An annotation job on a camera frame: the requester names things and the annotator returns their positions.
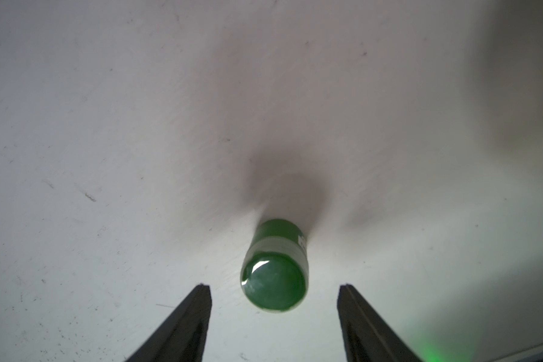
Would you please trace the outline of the green paint can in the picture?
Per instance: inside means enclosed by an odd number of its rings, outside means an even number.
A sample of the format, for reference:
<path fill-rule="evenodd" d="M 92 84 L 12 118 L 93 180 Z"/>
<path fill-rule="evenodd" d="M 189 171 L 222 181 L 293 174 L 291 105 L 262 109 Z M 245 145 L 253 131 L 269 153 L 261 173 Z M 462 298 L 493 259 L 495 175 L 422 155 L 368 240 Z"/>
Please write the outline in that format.
<path fill-rule="evenodd" d="M 241 289 L 256 307 L 288 312 L 300 304 L 309 288 L 306 237 L 287 220 L 260 224 L 240 273 Z"/>

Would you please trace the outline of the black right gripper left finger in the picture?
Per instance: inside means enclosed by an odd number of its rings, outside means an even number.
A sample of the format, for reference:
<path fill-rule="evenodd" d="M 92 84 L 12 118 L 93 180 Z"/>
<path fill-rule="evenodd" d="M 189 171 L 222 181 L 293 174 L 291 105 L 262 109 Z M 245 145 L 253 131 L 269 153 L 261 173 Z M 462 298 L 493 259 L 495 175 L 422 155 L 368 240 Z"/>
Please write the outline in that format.
<path fill-rule="evenodd" d="M 195 286 L 127 362 L 201 362 L 211 309 L 210 287 Z"/>

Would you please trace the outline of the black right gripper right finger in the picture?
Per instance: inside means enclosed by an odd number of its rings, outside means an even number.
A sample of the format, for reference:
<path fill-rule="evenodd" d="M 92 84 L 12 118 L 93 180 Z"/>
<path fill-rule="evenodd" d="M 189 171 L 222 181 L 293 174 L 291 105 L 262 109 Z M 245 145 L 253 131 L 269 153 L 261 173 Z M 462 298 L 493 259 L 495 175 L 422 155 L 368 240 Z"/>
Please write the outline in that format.
<path fill-rule="evenodd" d="M 339 287 L 337 310 L 347 361 L 421 361 L 353 285 Z"/>

